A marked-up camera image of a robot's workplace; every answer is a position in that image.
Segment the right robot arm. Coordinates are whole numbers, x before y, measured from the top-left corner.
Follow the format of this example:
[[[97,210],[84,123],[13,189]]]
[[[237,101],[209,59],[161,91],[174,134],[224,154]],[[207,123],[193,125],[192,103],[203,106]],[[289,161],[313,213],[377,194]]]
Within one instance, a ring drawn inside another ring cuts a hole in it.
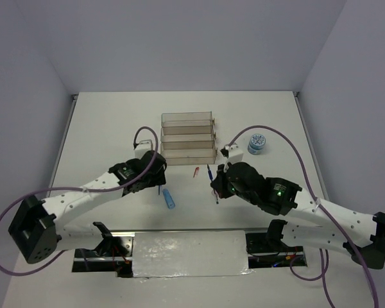
[[[218,166],[210,186],[271,214],[266,244],[273,251],[310,246],[344,253],[370,269],[385,264],[385,213],[364,214],[312,194],[283,178],[265,178],[245,162]]]

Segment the blue pen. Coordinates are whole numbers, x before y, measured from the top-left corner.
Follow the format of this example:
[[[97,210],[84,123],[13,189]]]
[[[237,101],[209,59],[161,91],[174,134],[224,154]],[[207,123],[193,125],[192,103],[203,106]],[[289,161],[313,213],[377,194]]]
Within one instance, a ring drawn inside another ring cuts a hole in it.
[[[212,186],[212,183],[213,183],[213,180],[214,180],[213,175],[212,175],[212,171],[211,171],[210,166],[208,164],[206,165],[206,167],[207,167],[207,173],[208,173],[208,176],[209,176],[210,186],[211,186],[211,189],[212,189],[212,193],[214,195],[216,204],[218,205],[219,204],[218,194],[217,194],[216,190]]]

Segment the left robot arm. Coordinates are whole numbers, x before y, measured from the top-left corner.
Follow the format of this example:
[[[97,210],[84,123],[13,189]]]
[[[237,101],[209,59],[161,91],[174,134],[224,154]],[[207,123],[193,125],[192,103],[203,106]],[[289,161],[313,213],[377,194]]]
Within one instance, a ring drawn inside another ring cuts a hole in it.
[[[38,199],[29,196],[21,202],[8,228],[25,261],[36,264],[57,250],[84,248],[99,256],[114,248],[125,254],[124,243],[100,221],[89,226],[72,226],[71,222],[86,212],[145,188],[166,182],[165,158],[153,150],[141,158],[112,166],[95,180],[58,196]]]

